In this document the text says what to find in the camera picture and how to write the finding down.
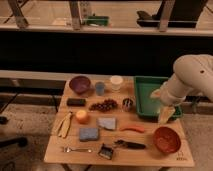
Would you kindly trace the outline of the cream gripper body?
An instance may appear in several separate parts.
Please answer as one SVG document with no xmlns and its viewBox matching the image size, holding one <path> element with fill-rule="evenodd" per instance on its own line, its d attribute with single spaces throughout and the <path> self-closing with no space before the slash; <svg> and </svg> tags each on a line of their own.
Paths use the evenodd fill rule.
<svg viewBox="0 0 213 171">
<path fill-rule="evenodd" d="M 152 99 L 159 99 L 160 98 L 160 90 L 156 89 L 151 94 L 150 97 Z M 160 124 L 166 124 L 169 118 L 175 113 L 175 108 L 173 106 L 165 106 L 163 105 L 160 108 L 160 114 L 158 115 L 158 122 Z"/>
</svg>

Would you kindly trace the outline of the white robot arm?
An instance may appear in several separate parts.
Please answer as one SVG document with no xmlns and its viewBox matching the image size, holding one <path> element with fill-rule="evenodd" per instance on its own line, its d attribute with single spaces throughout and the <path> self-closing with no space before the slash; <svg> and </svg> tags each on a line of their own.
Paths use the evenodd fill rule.
<svg viewBox="0 0 213 171">
<path fill-rule="evenodd" d="M 163 104 L 158 122 L 165 124 L 192 91 L 213 102 L 213 55 L 183 55 L 175 60 L 173 75 L 150 94 Z"/>
</svg>

